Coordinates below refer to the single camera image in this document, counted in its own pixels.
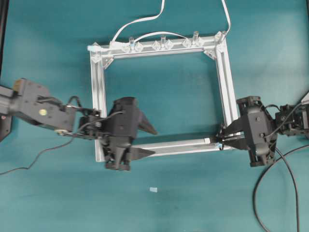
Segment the screw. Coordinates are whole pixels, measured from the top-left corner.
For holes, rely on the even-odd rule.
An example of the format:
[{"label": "screw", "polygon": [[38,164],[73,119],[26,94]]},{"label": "screw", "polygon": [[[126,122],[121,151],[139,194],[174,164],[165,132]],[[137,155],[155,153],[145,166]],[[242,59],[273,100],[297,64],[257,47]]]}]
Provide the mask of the screw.
[{"label": "screw", "polygon": [[41,110],[39,110],[39,114],[42,115],[42,116],[45,116],[45,115],[47,115],[47,110],[41,109]]}]

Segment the teal mat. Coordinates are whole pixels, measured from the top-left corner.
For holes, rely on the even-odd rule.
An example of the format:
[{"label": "teal mat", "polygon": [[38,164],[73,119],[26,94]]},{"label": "teal mat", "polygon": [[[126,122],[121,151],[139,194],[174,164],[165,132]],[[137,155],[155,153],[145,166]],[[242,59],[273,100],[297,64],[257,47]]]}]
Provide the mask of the teal mat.
[{"label": "teal mat", "polygon": [[[159,0],[12,0],[0,84],[28,78],[63,101],[78,95],[91,107],[86,46],[108,43],[124,23],[159,7]],[[228,0],[228,7],[236,97],[296,103],[309,90],[305,0]],[[129,26],[120,40],[158,30],[191,36],[225,28],[220,0],[168,0],[157,20]],[[206,56],[116,61],[107,75],[109,107],[118,97],[138,97],[161,136],[212,132],[220,123],[217,78]],[[40,150],[66,140],[14,119],[0,144],[0,170],[28,165]],[[281,136],[278,147],[285,152],[307,143]],[[309,230],[307,154],[288,158],[299,184],[302,231]],[[93,142],[76,140],[42,156],[30,171],[0,177],[0,231],[260,232],[251,197],[262,169],[250,168],[247,152],[234,150],[142,159],[129,173],[114,172],[95,163]],[[294,189],[283,164],[262,183],[258,211],[271,231],[295,231]]]}]

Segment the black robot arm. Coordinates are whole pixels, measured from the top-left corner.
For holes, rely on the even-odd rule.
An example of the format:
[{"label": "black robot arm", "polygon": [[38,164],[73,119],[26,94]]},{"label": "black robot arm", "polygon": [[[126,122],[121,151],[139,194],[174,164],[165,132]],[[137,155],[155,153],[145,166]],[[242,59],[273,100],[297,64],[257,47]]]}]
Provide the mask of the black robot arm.
[{"label": "black robot arm", "polygon": [[278,134],[309,135],[309,93],[297,105],[278,107],[273,119],[260,97],[237,100],[240,117],[228,127],[221,127],[218,142],[248,150],[252,167],[274,162]]},{"label": "black robot arm", "polygon": [[[0,87],[0,117],[16,116],[32,125],[54,130],[60,135],[101,141],[105,166],[113,170],[130,170],[130,161],[154,154],[153,151],[131,147],[137,131],[157,134],[132,97],[118,99],[107,118],[96,109],[63,104],[50,95],[47,88],[27,79],[15,82],[13,89]],[[79,129],[73,133],[77,113]]]}]

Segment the rectangular frame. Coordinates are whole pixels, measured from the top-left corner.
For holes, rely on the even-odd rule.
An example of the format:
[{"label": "rectangular frame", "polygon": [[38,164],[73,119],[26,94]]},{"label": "rectangular frame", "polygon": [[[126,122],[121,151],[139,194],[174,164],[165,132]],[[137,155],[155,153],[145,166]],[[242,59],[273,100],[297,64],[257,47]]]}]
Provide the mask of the rectangular frame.
[{"label": "rectangular frame", "polygon": [[[157,41],[138,42],[139,46],[142,48],[139,52],[134,50],[134,47],[130,50],[130,45],[128,45],[129,50],[125,50],[123,47],[121,48],[119,46],[114,48],[111,48],[109,45],[99,46],[97,43],[89,46],[88,50],[90,50],[93,107],[101,111],[101,117],[107,116],[104,70],[107,69],[114,60],[203,52],[216,62],[224,124],[225,126],[231,124],[232,121],[238,118],[238,112],[226,39],[224,38],[222,40],[222,33],[218,32],[214,36],[199,37],[199,41],[202,41],[203,43],[195,43],[193,39],[189,40],[191,42],[189,45],[184,43],[184,39],[168,40],[168,42],[171,42],[170,44],[172,44],[172,47],[169,46],[168,49],[165,48],[162,43],[162,47],[154,47],[154,44],[160,44]],[[218,151],[220,149],[220,144],[216,143],[216,141],[211,138],[201,138],[175,142],[135,145],[135,147],[155,151],[155,154],[152,155],[152,157],[155,157]],[[99,140],[95,141],[95,149],[96,162],[103,162],[104,153]]]}]

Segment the small white paper scrap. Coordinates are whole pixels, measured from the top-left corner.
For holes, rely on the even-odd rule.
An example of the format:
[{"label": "small white paper scrap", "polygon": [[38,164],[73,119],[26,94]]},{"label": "small white paper scrap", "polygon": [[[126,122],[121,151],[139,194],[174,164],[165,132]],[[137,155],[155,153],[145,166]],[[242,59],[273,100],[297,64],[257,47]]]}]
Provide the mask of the small white paper scrap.
[{"label": "small white paper scrap", "polygon": [[149,191],[150,191],[150,192],[158,192],[158,188],[150,187],[150,188],[149,188]]}]

